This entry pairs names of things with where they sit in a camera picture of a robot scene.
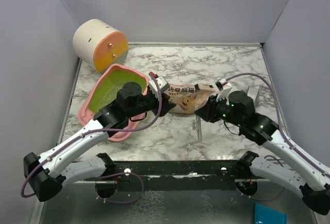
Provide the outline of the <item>beige cat litter bag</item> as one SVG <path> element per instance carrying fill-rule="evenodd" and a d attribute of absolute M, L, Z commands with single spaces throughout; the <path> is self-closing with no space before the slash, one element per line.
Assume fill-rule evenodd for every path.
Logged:
<path fill-rule="evenodd" d="M 176 106 L 170 110 L 176 114 L 193 114 L 195 107 L 203 107 L 208 98 L 217 93 L 218 89 L 213 85 L 174 85 L 171 84 L 165 91 L 170 101 Z"/>

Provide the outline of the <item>clear bag sealing clip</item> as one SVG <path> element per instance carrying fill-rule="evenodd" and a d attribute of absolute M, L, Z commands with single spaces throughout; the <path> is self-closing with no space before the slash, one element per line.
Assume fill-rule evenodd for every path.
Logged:
<path fill-rule="evenodd" d="M 201 119 L 199 116 L 195 116 L 195 119 L 192 123 L 192 129 L 197 132 L 197 139 L 198 141 L 202 141 L 202 127 L 201 127 Z"/>

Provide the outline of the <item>metal litter scoop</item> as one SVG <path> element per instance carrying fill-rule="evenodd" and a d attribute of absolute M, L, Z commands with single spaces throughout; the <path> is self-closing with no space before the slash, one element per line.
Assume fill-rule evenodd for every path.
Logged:
<path fill-rule="evenodd" d="M 249 87 L 247 90 L 247 96 L 253 100 L 254 107 L 257 108 L 259 106 L 259 89 L 254 87 Z"/>

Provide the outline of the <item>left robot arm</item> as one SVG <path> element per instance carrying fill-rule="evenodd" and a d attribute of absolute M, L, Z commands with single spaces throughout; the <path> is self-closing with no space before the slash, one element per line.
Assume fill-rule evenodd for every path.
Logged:
<path fill-rule="evenodd" d="M 135 116 L 152 111 L 155 118 L 164 116 L 175 107 L 165 91 L 169 83 L 159 77 L 148 83 L 147 93 L 142 94 L 139 84 L 128 82 L 118 91 L 116 99 L 100 109 L 79 132 L 54 148 L 36 155 L 31 152 L 23 158 L 25 181 L 21 196 L 36 196 L 45 202 L 57 195 L 66 184 L 85 179 L 108 180 L 122 176 L 116 171 L 116 164 L 106 153 L 99 153 L 95 159 L 75 163 L 75 159 L 96 144 L 119 132 L 138 132 L 150 127 L 128 128 Z"/>

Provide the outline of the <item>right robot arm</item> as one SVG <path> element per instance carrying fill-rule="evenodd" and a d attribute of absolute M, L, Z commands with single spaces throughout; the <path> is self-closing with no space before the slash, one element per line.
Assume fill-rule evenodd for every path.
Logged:
<path fill-rule="evenodd" d="M 274 165 L 253 152 L 239 159 L 237 172 L 268 179 L 299 196 L 305 205 L 320 215 L 329 213 L 329 167 L 318 162 L 280 131 L 269 117 L 256 112 L 254 101 L 244 91 L 234 91 L 227 99 L 210 96 L 194 112 L 206 122 L 223 120 L 239 128 L 239 134 L 281 158 L 288 167 Z"/>

